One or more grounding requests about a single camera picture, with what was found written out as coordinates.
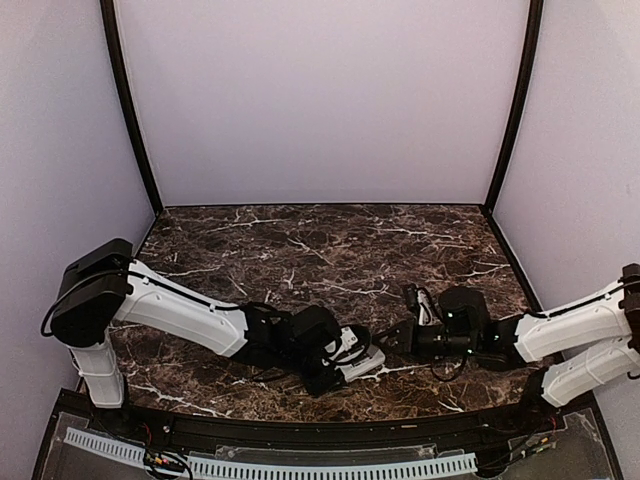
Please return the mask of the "white remote control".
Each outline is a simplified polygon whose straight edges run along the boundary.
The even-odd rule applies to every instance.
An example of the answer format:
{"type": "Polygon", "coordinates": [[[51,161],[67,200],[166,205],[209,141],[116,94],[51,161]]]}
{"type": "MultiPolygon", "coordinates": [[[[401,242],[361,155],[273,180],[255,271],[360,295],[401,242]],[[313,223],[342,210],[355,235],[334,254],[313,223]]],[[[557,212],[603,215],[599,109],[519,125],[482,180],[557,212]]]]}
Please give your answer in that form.
{"type": "Polygon", "coordinates": [[[342,373],[344,381],[351,383],[382,366],[385,359],[384,352],[375,345],[371,345],[363,356],[352,357],[345,365],[339,365],[337,369],[342,373]]]}

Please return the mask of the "black right corner frame post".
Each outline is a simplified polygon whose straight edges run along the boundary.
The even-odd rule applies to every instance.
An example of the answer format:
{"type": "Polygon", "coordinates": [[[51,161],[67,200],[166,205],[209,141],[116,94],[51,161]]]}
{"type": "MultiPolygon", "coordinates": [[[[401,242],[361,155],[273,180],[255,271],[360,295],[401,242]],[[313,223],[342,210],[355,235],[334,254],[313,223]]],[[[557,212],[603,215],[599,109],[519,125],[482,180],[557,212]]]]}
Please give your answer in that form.
{"type": "Polygon", "coordinates": [[[534,70],[543,10],[543,0],[531,0],[529,2],[521,58],[519,61],[519,68],[509,115],[492,179],[483,204],[484,210],[490,216],[493,215],[497,206],[520,129],[531,77],[534,70]]]}

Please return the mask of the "black corner frame post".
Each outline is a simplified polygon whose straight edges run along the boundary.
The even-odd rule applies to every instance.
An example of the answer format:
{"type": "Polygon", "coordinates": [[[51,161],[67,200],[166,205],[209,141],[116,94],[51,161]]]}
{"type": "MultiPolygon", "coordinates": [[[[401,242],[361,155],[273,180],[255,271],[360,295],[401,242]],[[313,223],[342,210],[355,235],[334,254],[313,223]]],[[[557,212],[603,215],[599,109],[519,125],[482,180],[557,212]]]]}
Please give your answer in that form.
{"type": "Polygon", "coordinates": [[[157,217],[163,212],[164,205],[152,172],[151,162],[146,151],[134,105],[133,95],[126,71],[124,50],[118,28],[116,4],[112,0],[100,0],[99,6],[104,37],[107,44],[111,71],[115,82],[121,113],[147,199],[154,216],[157,217]]]}
{"type": "Polygon", "coordinates": [[[531,0],[529,2],[521,58],[519,61],[519,68],[509,115],[492,179],[483,204],[484,210],[490,216],[493,215],[497,206],[520,129],[531,77],[534,70],[543,10],[543,0],[531,0]]]}

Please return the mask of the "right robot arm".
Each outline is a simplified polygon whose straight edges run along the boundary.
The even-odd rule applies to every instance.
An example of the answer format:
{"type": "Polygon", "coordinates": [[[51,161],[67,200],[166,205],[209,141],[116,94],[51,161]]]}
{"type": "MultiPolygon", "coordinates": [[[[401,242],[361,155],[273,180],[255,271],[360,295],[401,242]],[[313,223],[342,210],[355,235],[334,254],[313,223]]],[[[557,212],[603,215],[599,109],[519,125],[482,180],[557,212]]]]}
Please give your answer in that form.
{"type": "Polygon", "coordinates": [[[521,434],[534,432],[574,398],[626,375],[639,377],[639,266],[626,265],[619,279],[592,296],[543,312],[491,319],[483,293],[454,286],[432,298],[409,285],[413,317],[375,336],[387,352],[428,360],[475,358],[492,371],[509,371],[581,347],[580,354],[531,374],[522,403],[510,413],[521,434]]]}

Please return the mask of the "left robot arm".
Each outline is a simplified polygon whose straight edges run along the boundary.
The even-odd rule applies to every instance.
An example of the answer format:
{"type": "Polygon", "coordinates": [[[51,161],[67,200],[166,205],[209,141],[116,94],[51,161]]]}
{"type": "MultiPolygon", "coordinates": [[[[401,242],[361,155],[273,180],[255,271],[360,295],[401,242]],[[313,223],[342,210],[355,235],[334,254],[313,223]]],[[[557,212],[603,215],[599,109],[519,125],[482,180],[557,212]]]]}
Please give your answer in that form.
{"type": "Polygon", "coordinates": [[[108,336],[114,320],[161,330],[237,363],[291,372],[313,396],[347,382],[338,358],[341,328],[329,310],[310,306],[291,314],[260,302],[216,301],[160,276],[134,258],[130,242],[115,238],[66,267],[40,333],[70,349],[92,403],[120,436],[134,435],[141,415],[125,401],[108,336]]]}

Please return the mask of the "black front frame rail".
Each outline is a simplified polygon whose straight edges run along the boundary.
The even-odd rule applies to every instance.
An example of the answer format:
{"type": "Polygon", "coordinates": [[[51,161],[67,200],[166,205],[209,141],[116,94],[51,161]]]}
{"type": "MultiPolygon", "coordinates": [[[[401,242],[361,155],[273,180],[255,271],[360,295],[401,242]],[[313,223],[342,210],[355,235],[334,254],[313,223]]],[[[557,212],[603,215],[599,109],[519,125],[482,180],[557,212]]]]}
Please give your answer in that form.
{"type": "Polygon", "coordinates": [[[338,423],[230,420],[145,407],[103,410],[82,396],[81,410],[98,427],[153,447],[214,451],[222,446],[311,450],[364,449],[434,444],[501,449],[507,441],[542,432],[554,414],[517,405],[439,417],[338,423]]]}

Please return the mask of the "clear acrylic plate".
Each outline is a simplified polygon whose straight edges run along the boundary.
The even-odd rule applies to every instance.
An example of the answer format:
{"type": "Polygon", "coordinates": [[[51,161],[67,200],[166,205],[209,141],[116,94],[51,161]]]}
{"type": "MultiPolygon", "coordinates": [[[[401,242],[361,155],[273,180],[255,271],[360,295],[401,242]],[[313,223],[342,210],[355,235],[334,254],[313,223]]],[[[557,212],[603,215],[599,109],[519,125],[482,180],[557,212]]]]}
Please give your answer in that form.
{"type": "Polygon", "coordinates": [[[328,448],[302,450],[293,448],[258,448],[220,446],[213,458],[221,461],[278,465],[364,465],[430,460],[438,455],[435,444],[376,448],[328,448]]]}

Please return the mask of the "black left corner frame post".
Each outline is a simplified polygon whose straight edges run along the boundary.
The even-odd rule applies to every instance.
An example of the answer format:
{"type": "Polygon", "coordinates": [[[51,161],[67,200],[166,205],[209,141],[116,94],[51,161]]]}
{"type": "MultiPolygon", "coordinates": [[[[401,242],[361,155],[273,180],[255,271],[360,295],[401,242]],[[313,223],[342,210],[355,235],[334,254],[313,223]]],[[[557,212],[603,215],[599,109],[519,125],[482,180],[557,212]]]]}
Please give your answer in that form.
{"type": "Polygon", "coordinates": [[[124,50],[118,28],[116,4],[112,0],[100,0],[99,6],[104,37],[107,44],[111,71],[115,82],[121,113],[147,199],[154,216],[157,217],[163,212],[164,205],[152,172],[151,162],[146,151],[134,105],[133,95],[126,71],[124,50]]]}

